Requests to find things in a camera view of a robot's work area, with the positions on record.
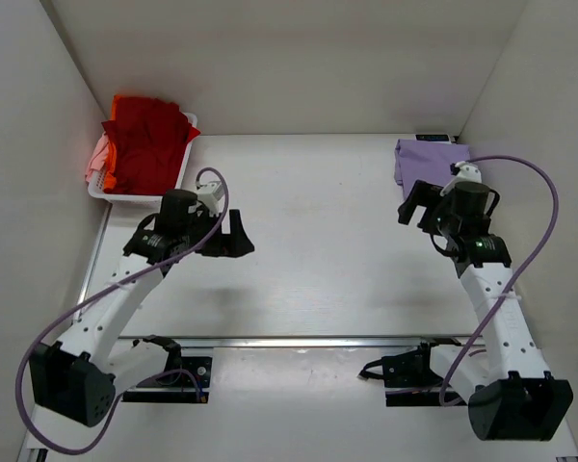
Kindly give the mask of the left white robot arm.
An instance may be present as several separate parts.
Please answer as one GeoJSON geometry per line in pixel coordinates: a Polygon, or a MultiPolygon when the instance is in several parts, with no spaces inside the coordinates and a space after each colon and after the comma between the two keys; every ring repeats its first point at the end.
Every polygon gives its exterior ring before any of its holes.
{"type": "Polygon", "coordinates": [[[166,372],[179,378],[179,344],[148,335],[115,353],[121,332],[146,297],[186,253],[240,258],[254,251],[233,209],[219,206],[219,181],[194,191],[167,191],[160,210],[145,217],[124,246],[107,281],[110,293],[95,299],[51,346],[35,346],[29,359],[36,404],[87,427],[99,424],[118,394],[166,372]]]}

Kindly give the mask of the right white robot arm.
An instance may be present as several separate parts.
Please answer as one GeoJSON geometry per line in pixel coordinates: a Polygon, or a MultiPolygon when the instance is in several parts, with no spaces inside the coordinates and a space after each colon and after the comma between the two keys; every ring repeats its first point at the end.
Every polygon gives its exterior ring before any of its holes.
{"type": "Polygon", "coordinates": [[[465,344],[423,342],[414,350],[366,364],[362,379],[383,382],[388,396],[439,392],[440,404],[465,403],[474,434],[483,441],[549,441],[573,400],[538,350],[513,288],[505,242],[489,226],[500,195],[475,181],[448,188],[418,180],[399,207],[399,222],[425,212],[419,228],[447,245],[478,319],[465,344]]]}

